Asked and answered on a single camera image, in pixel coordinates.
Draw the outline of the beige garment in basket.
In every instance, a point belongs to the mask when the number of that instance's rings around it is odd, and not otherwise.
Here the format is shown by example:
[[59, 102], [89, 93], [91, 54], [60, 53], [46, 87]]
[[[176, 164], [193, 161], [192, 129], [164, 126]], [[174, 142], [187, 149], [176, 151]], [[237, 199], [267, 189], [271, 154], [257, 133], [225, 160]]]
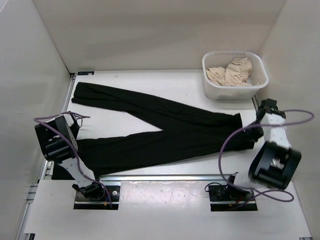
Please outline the beige garment in basket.
[[204, 83], [216, 89], [261, 89], [269, 77], [253, 53], [212, 52], [202, 58]]

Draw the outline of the black trousers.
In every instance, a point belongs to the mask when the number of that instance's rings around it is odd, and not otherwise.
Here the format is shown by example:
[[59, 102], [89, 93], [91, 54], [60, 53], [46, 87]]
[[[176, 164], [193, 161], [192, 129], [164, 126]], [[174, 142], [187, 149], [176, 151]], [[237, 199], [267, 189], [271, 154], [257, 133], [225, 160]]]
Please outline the black trousers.
[[[158, 96], [79, 82], [71, 100], [88, 107], [125, 112], [157, 131], [77, 141], [79, 156], [97, 176], [153, 167], [218, 153], [243, 126], [239, 113], [211, 112]], [[245, 134], [225, 151], [243, 151]]]

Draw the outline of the small dark label tag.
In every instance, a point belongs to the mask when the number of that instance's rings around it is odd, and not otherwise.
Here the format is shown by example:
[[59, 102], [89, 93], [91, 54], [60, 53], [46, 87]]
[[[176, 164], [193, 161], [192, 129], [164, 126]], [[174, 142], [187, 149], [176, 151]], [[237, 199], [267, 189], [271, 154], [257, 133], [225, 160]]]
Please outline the small dark label tag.
[[77, 73], [78, 76], [92, 76], [94, 74], [95, 74], [94, 71], [79, 71]]

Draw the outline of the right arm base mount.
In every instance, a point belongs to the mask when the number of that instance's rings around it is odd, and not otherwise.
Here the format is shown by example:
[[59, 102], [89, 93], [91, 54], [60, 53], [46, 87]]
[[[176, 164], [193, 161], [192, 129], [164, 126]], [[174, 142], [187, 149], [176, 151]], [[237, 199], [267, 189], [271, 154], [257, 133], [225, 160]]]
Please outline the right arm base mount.
[[258, 210], [252, 191], [211, 182], [204, 187], [209, 195], [211, 212], [254, 212]]

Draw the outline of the white plastic basket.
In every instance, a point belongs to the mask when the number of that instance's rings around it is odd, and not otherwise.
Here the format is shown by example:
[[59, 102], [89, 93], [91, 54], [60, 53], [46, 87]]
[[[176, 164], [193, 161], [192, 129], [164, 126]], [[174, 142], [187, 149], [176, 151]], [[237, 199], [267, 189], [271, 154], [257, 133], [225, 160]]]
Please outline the white plastic basket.
[[211, 51], [202, 58], [203, 90], [212, 100], [249, 100], [269, 83], [262, 59], [249, 51]]

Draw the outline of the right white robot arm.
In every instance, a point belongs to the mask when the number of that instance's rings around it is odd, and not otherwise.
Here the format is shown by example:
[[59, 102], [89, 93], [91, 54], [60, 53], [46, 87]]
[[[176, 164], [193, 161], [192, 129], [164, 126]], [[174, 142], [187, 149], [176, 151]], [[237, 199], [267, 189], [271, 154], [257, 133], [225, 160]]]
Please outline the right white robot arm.
[[262, 100], [255, 121], [232, 133], [222, 145], [221, 152], [230, 147], [229, 141], [233, 141], [239, 134], [246, 134], [254, 142], [263, 138], [264, 144], [249, 167], [248, 179], [270, 189], [283, 191], [302, 158], [301, 152], [293, 149], [289, 143], [285, 124], [286, 114], [278, 109], [277, 101], [270, 98]]

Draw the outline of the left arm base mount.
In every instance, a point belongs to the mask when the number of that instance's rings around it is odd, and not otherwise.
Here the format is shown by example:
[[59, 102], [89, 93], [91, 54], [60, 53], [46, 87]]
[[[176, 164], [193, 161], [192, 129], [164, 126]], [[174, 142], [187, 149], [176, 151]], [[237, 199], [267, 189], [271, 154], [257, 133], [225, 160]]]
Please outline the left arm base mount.
[[76, 184], [73, 184], [72, 188], [76, 190], [73, 208], [75, 210], [118, 210], [121, 183], [111, 182], [105, 187], [109, 195], [97, 183], [93, 183], [86, 188], [79, 188]]

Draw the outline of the aluminium front rail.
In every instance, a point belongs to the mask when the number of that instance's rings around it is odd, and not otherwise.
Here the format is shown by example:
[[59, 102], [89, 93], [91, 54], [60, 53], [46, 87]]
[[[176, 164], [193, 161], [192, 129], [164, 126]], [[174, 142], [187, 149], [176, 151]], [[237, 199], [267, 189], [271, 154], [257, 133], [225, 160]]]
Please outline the aluminium front rail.
[[105, 175], [103, 182], [116, 181], [223, 181], [218, 174]]

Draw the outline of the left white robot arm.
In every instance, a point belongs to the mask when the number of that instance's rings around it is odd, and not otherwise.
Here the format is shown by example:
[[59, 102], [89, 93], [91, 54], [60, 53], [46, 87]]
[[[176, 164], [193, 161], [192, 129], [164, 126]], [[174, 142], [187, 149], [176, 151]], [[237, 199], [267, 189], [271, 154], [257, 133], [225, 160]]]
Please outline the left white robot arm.
[[53, 116], [35, 117], [34, 127], [44, 158], [65, 169], [76, 181], [72, 188], [85, 198], [107, 202], [109, 192], [94, 172], [81, 160], [77, 136], [82, 124], [78, 121], [88, 116], [72, 111]]

